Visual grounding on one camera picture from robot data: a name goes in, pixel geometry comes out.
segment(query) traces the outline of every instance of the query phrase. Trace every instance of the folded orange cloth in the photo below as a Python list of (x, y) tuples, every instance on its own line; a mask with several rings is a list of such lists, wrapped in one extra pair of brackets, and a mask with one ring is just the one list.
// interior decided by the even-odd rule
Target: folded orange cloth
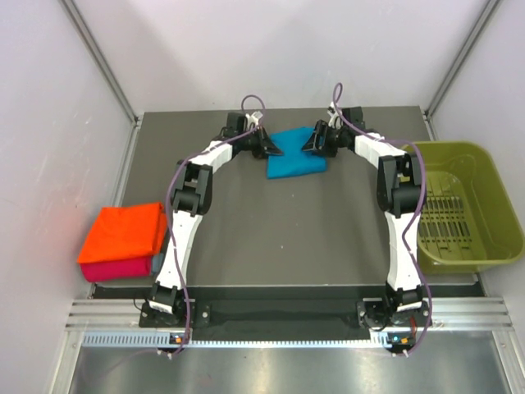
[(89, 231), (79, 264), (133, 259), (157, 254), (166, 234), (161, 203), (102, 208)]

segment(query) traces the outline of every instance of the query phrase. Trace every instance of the plastic basket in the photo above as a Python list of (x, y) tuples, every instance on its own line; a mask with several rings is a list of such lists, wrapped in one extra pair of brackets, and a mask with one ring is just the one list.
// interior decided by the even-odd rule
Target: plastic basket
[(522, 228), (488, 152), (468, 142), (416, 145), (427, 169), (418, 227), (423, 272), (476, 273), (518, 260)]

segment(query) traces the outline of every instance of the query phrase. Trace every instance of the white wall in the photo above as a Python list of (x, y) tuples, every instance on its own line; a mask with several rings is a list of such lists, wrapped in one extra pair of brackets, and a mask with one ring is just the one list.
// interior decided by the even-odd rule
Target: white wall
[(138, 113), (422, 105), (481, 0), (76, 0)]
[[(491, 153), (514, 210), (525, 227), (525, 2), (501, 3), (434, 123), (442, 140), (471, 140)], [(525, 348), (525, 260), (482, 276), (503, 296)]]
[(57, 0), (0, 6), (0, 382), (43, 392), (130, 133)]

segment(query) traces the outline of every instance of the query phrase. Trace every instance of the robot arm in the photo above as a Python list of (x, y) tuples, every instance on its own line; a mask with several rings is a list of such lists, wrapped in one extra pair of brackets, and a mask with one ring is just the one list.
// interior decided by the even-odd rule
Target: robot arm
[[(282, 154), (272, 143), (266, 131), (259, 127), (261, 117), (260, 112), (246, 117), (239, 113), (229, 113), (226, 127), (221, 130), (221, 134), (199, 156), (190, 159), (181, 170), (171, 194), (173, 207), (171, 223), (176, 247), (170, 239), (166, 258), (148, 298), (151, 308), (169, 314), (182, 314), (184, 309), (180, 292), (182, 286), (176, 269), (175, 256), (171, 251), (176, 249), (180, 271), (186, 282), (194, 236), (203, 220), (203, 215), (208, 212), (212, 204), (213, 174), (242, 150), (250, 150), (256, 158)], [(224, 143), (225, 140), (243, 134), (247, 124), (248, 128), (257, 130), (230, 143)]]
[[(422, 307), (422, 284), (402, 235), (411, 220), (421, 193), (417, 157), (382, 142), (375, 131), (366, 131), (361, 108), (346, 108), (343, 115), (367, 135), (342, 125), (334, 108), (328, 108), (328, 123), (318, 121), (303, 151), (333, 158), (338, 148), (347, 148), (377, 169), (377, 202), (385, 213), (390, 234), (390, 271), (386, 279), (386, 309), (389, 314)], [(417, 250), (419, 216), (406, 234), (411, 250)]]

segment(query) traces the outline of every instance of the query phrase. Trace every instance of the blue cloth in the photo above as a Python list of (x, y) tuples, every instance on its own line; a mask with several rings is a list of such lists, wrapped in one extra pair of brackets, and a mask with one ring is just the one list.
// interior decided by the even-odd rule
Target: blue cloth
[(270, 135), (273, 143), (284, 155), (268, 157), (268, 179), (301, 176), (326, 170), (325, 158), (301, 151), (312, 133), (313, 127), (301, 127)]

